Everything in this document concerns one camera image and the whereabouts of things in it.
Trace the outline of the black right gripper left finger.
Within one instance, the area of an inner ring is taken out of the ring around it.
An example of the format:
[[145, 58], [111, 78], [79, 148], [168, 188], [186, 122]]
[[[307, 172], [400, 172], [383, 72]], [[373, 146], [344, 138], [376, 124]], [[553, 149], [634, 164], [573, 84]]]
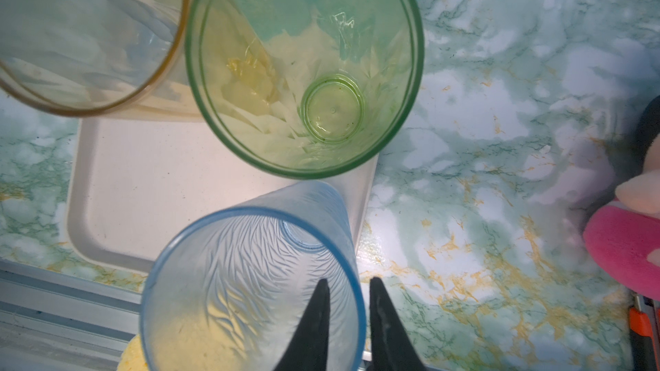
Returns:
[[330, 289], [328, 280], [323, 278], [317, 283], [276, 371], [327, 370], [330, 312]]

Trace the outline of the yellow glass column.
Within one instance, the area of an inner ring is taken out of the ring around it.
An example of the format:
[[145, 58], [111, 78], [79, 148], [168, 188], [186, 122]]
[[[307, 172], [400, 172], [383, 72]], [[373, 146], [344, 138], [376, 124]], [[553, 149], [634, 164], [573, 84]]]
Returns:
[[193, 0], [1, 0], [1, 86], [65, 117], [199, 120], [185, 67]]

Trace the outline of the tall blue glass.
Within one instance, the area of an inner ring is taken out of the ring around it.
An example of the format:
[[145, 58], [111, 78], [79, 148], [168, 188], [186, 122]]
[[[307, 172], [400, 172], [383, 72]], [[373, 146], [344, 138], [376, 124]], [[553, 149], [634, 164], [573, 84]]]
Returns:
[[273, 370], [316, 285], [329, 288], [326, 367], [355, 370], [366, 337], [347, 207], [303, 181], [204, 216], [148, 276], [139, 334], [151, 370]]

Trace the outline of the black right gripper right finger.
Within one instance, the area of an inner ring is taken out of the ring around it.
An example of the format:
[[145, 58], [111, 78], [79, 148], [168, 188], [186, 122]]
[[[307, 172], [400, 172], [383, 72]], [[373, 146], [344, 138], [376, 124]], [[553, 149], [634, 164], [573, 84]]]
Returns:
[[370, 281], [370, 322], [371, 370], [426, 370], [378, 277]]

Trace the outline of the green glass column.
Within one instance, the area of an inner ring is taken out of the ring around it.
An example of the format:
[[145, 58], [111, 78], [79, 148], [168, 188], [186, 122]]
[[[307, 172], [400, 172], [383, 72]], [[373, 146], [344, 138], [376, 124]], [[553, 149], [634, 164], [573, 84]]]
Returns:
[[424, 48], [416, 0], [194, 0], [186, 63], [229, 150], [314, 180], [357, 168], [397, 134]]

